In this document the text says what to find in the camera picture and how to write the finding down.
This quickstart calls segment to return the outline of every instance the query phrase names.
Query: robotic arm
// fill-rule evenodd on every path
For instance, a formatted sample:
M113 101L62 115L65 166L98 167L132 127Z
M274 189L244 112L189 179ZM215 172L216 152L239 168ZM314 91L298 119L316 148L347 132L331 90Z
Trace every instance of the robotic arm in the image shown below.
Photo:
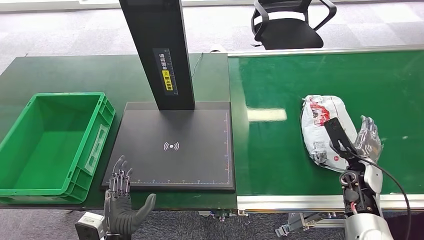
M373 119L362 116L362 126L354 144L338 118L330 119L324 127L330 137L331 148L348 162L348 167L339 177L343 190L346 239L392 240L379 205L383 173L368 163L377 164L382 150Z

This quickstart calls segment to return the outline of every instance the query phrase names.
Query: table edge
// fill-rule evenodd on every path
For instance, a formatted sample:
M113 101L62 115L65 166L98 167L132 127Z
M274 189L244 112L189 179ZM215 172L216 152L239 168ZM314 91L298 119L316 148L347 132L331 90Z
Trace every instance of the table edge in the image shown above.
M407 194L411 211L424 211L424 194ZM406 211L402 194L380 196L383 211ZM237 196L237 208L246 213L344 212L342 195Z

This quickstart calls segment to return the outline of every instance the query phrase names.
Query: plastic bag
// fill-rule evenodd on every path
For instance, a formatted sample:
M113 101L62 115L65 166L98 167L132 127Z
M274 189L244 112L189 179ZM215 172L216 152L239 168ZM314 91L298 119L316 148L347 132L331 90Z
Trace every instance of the plastic bag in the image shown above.
M345 104L337 96L308 95L304 98L301 113L303 140L310 158L318 166L343 172L348 162L330 147L330 137L324 123L337 117L347 137L353 143L357 138L355 126Z

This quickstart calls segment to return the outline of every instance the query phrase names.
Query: black cable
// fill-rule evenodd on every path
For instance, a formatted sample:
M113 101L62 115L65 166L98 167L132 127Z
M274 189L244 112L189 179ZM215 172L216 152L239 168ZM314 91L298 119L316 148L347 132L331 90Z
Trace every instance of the black cable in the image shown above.
M203 52L201 53L200 57L197 59L196 64L194 65L194 69L193 69L193 74L191 75L191 77L193 77L196 73L196 68L198 67L198 64L200 62L200 60L203 58Z
M350 149L348 149L348 151L355 157L357 157L358 159L373 165L374 167L380 169L383 173L385 173L389 178L391 178L393 180L393 182L399 187L400 191L403 194L403 197L405 197L405 202L406 202L406 211L408 212L408 225L407 225L407 229L406 229L406 237L405 240L408 240L410 237L410 232L411 232L411 223L412 223L412 215L411 215L411 207L410 207L410 202L408 201L408 197L407 194L405 193L404 188L401 186L401 184L396 180L396 178L394 176L392 176L388 171L384 170L381 166L378 166L377 164L375 164L372 161L368 161L366 159L364 159L363 157L358 156L357 154L353 153L352 151L350 151Z

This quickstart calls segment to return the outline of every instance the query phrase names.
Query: chair armrest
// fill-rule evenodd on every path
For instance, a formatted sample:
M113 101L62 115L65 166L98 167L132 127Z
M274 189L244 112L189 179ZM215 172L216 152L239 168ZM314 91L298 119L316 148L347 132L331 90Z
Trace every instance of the chair armrest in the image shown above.
M324 20L322 20L322 22L320 22L314 28L315 31L320 29L322 26L324 26L324 24L326 24L328 21L330 21L330 19L332 19L334 17L334 15L336 15L336 12L337 12L336 5L334 5L334 3L332 3L330 0L319 0L319 1L328 8L328 16L326 18L324 18Z
M270 22L270 16L268 15L267 11L264 9L264 7L259 3L258 0L255 0L253 3L256 11L259 12L260 16L262 17L262 23L259 26L259 29L255 33L255 22L254 17L252 17L252 32L254 33L254 39L255 41L260 42L262 33L265 31L265 28L267 27L268 23Z

